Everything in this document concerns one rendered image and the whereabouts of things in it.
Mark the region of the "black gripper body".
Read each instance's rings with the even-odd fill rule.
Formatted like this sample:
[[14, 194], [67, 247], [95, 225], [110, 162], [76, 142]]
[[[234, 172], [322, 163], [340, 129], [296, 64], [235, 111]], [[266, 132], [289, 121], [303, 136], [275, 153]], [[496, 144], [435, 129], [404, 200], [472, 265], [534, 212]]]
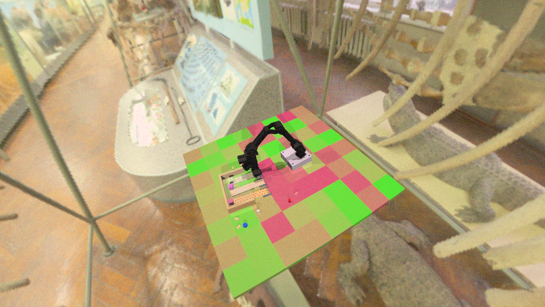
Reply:
[[248, 161], [248, 162], [252, 166], [251, 168], [253, 168], [253, 171], [252, 171], [253, 176], [257, 177], [257, 176], [261, 175], [261, 170], [258, 169], [257, 160], [255, 162], [250, 162], [250, 161]]

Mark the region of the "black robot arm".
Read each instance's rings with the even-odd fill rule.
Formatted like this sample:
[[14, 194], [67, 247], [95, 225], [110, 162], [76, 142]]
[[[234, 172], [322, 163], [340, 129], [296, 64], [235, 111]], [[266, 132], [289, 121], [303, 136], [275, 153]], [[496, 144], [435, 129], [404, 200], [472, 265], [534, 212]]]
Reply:
[[[271, 129], [274, 127], [275, 129]], [[290, 145], [292, 148], [297, 151], [295, 155], [299, 157], [300, 159], [304, 156], [306, 156], [306, 148], [303, 146], [303, 144], [295, 139], [282, 125], [280, 121], [275, 121], [270, 123], [267, 126], [264, 126], [261, 132], [257, 135], [257, 137], [254, 139], [254, 141], [250, 142], [245, 150], [244, 154], [238, 155], [237, 159], [239, 164], [242, 164], [242, 168], [244, 170], [249, 170], [252, 166], [250, 165], [250, 162], [256, 161], [256, 155], [257, 153], [257, 147], [260, 145], [260, 143], [265, 139], [265, 137], [268, 134], [281, 134], [284, 135], [286, 139], [290, 142]]]

